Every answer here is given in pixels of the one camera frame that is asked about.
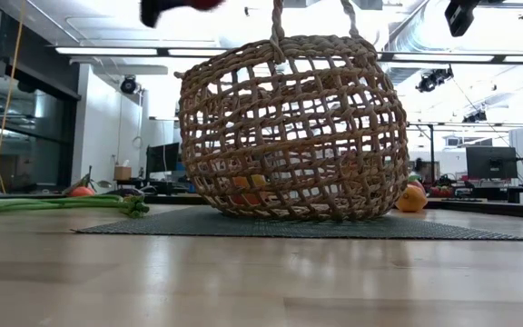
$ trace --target computer monitor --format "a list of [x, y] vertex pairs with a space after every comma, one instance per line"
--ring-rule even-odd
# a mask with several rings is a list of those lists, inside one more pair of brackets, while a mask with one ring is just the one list
[[497, 146], [466, 147], [468, 178], [518, 178], [516, 148]]
[[177, 170], [179, 144], [148, 146], [146, 148], [146, 177], [151, 173], [172, 172]]

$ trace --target ceiling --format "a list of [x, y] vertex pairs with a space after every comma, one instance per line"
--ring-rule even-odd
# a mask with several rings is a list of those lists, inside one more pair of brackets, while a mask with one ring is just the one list
[[[270, 0], [227, 0], [208, 13], [173, 9], [162, 15], [155, 29], [140, 23], [139, 0], [27, 1], [25, 24], [53, 45], [235, 47], [267, 38], [271, 31]], [[523, 20], [518, 19], [518, 10], [477, 9], [468, 33], [454, 39], [443, 15], [449, 0], [429, 0], [419, 11], [416, 9], [423, 0], [383, 1], [384, 8], [379, 12], [355, 7], [360, 33], [379, 49], [523, 52]], [[0, 8], [13, 17], [19, 16], [20, 5], [18, 0], [0, 0]], [[245, 6], [251, 9], [250, 16], [244, 14]], [[340, 0], [320, 0], [304, 9], [284, 9], [282, 21], [287, 35], [346, 35], [349, 29]], [[398, 27], [400, 33], [396, 35], [393, 31]], [[110, 58], [103, 60], [103, 64], [116, 67], [157, 64], [174, 72], [189, 69], [201, 60]], [[499, 114], [493, 117], [501, 122], [516, 122], [518, 111], [523, 110], [517, 108], [523, 106], [523, 66], [454, 65], [455, 81], [432, 93], [421, 94], [415, 85], [426, 68], [384, 65], [410, 113], [410, 120], [461, 122], [473, 104], [476, 108], [498, 109]], [[498, 87], [492, 91], [494, 84]]]

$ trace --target white ceiling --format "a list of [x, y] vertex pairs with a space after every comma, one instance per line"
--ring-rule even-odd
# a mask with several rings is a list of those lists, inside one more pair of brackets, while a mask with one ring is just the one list
[[[271, 0], [227, 0], [217, 10], [201, 13], [178, 8], [165, 13], [156, 29], [144, 27], [139, 21], [139, 0], [27, 0], [25, 24], [54, 45], [104, 46], [210, 46], [232, 47], [267, 38], [271, 28]], [[393, 28], [414, 10], [421, 0], [385, 0], [381, 13], [357, 10], [361, 34], [381, 48]], [[476, 21], [469, 33], [460, 39], [446, 35], [447, 24], [442, 11], [448, 0], [430, 0], [424, 19], [410, 28], [419, 45], [445, 50], [481, 50], [483, 52], [523, 51], [523, 21], [518, 12], [501, 10], [476, 12]], [[19, 16], [19, 0], [0, 0], [0, 7], [13, 17]], [[253, 8], [246, 17], [243, 8]], [[345, 35], [349, 21], [340, 7], [340, 0], [321, 0], [305, 9], [286, 9], [283, 27], [287, 35]], [[184, 71], [201, 59], [176, 58], [114, 58], [105, 64], [159, 64], [169, 72]], [[410, 112], [410, 120], [460, 122], [469, 100], [481, 101], [496, 94], [512, 94], [501, 103], [518, 105], [523, 96], [523, 66], [468, 65], [454, 66], [455, 80], [429, 94], [420, 94], [414, 74], [396, 85], [401, 100]], [[489, 85], [497, 84], [491, 91]], [[516, 119], [509, 110], [508, 121]]]

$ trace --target dark gray mat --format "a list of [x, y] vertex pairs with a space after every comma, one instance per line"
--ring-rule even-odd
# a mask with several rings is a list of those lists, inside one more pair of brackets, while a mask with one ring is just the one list
[[523, 241], [523, 237], [442, 223], [423, 222], [410, 218], [398, 218], [392, 215], [365, 222], [284, 222], [226, 217], [205, 205], [159, 213], [143, 219], [109, 223], [76, 232], [184, 236]]

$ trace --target basket handle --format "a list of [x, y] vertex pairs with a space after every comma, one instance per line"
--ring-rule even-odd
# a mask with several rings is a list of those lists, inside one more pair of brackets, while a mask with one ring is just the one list
[[[350, 19], [350, 37], [357, 38], [359, 36], [359, 29], [356, 27], [356, 14], [354, 7], [349, 0], [340, 0], [344, 14]], [[273, 47], [273, 60], [276, 64], [281, 64], [286, 61], [286, 56], [280, 49], [280, 41], [285, 37], [283, 28], [281, 28], [281, 12], [283, 11], [283, 0], [273, 0], [273, 11], [271, 12], [271, 37], [270, 44]]]

